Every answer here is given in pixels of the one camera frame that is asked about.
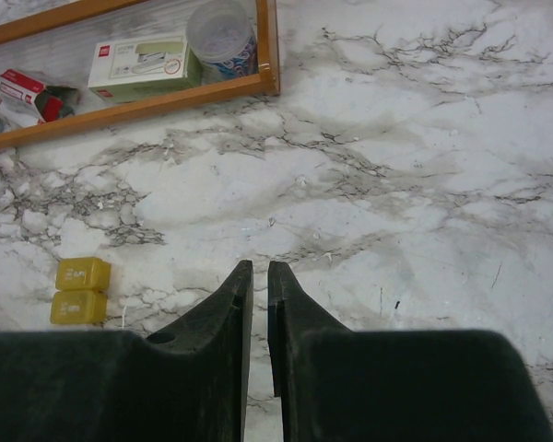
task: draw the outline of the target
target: cylindrical container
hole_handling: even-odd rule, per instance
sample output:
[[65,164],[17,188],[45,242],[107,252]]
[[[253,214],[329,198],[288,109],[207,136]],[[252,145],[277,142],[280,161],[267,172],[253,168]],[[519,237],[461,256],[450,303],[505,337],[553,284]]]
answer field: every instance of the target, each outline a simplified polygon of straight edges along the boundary
[[211,81],[258,71],[252,24],[243,7],[232,0],[199,6],[186,25],[186,39]]

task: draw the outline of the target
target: wooden frame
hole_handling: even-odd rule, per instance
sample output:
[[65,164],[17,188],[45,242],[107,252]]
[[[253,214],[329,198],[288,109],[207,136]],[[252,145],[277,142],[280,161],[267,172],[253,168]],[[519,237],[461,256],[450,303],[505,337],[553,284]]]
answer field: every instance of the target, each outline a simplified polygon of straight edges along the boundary
[[[34,16],[0,25],[0,44],[48,29],[59,28],[146,0],[77,0]],[[256,0],[258,17],[258,74],[208,86],[194,87],[152,99],[84,113],[54,122],[0,134],[0,149],[27,145],[59,136],[99,129],[119,122],[148,118],[213,101],[280,92],[276,0]]]

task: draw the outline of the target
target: green and white box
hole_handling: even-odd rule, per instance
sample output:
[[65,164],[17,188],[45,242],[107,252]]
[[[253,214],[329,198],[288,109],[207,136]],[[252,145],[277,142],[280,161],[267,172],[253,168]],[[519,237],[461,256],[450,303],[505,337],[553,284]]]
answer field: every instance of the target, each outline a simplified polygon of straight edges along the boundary
[[147,99],[201,84],[201,65],[183,33],[96,46],[88,88],[113,103]]

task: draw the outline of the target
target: yellow block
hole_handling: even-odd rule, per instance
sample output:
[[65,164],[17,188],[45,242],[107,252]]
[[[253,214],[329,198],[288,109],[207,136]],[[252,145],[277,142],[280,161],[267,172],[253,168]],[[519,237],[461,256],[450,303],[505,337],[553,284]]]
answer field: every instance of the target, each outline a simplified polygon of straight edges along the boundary
[[99,258],[61,260],[55,288],[58,290],[106,290],[111,279],[111,265]]
[[103,322],[107,297],[95,290],[57,292],[52,302],[52,324],[94,324]]

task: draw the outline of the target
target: white marble countertop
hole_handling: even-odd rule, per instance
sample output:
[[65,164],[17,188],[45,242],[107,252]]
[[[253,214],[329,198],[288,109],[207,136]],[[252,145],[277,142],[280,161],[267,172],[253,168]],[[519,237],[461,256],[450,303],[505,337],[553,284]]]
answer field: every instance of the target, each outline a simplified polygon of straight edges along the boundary
[[278,7],[280,98],[0,154],[0,330],[51,328],[63,257],[112,262],[104,327],[140,334],[251,259],[247,440],[281,440],[281,260],[354,330],[504,333],[553,422],[553,0]]

